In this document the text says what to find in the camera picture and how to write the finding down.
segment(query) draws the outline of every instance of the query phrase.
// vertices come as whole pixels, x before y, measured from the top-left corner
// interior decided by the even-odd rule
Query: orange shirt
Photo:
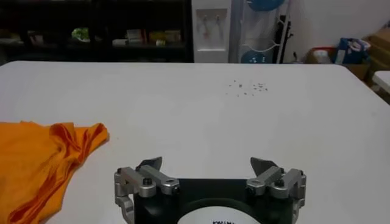
[[[107,139],[102,124],[0,122],[0,224],[39,223],[59,211],[72,174]]]

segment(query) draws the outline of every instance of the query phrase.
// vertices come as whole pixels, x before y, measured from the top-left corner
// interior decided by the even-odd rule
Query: white table
[[[110,132],[48,223],[124,223],[114,171],[155,156],[163,172],[187,178],[250,178],[251,156],[272,159],[307,174],[299,223],[388,223],[389,115],[389,105],[334,65],[0,67],[1,121],[103,122]]]
[[[390,71],[378,71],[372,80],[390,94]]]

